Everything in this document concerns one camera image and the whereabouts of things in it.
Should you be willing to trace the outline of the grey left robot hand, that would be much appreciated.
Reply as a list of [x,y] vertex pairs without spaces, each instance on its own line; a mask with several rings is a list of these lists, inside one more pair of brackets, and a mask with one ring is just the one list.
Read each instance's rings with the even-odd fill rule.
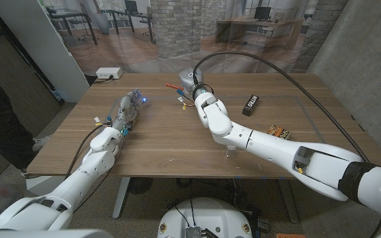
[[130,91],[121,99],[112,127],[118,131],[130,129],[138,116],[140,106],[145,102],[146,98],[142,96],[139,88]]

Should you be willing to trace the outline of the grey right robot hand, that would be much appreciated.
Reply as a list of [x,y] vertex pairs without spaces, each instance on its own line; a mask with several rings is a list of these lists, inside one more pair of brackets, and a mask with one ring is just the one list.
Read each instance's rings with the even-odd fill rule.
[[[193,69],[186,69],[179,73],[179,79],[184,88],[183,92],[186,95],[190,95],[193,92],[194,88],[196,87],[193,76],[194,76]],[[196,70],[196,79],[198,83],[204,82],[204,76],[200,69]]]

